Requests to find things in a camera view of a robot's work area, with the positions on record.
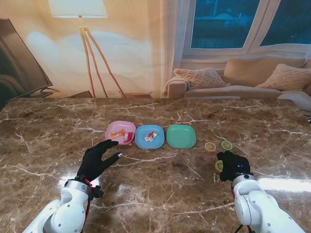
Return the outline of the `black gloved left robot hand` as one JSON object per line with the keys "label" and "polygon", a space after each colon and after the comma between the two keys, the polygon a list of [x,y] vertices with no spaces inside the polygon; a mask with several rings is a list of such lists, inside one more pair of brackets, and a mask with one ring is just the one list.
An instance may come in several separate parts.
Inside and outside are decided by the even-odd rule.
{"label": "black gloved left robot hand", "polygon": [[79,180],[88,180],[89,182],[98,178],[107,168],[113,165],[122,157],[122,153],[117,152],[111,157],[102,160],[103,154],[119,143],[111,139],[102,141],[97,145],[86,150],[82,163],[78,169],[76,178]]}

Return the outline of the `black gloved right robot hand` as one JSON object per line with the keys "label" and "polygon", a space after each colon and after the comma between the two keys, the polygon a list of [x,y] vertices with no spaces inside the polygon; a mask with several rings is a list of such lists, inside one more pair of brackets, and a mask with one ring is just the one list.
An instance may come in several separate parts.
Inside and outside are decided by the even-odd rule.
{"label": "black gloved right robot hand", "polygon": [[223,162],[223,170],[220,173],[220,180],[233,181],[243,174],[250,174],[250,164],[247,158],[234,154],[230,151],[217,153],[217,159]]}

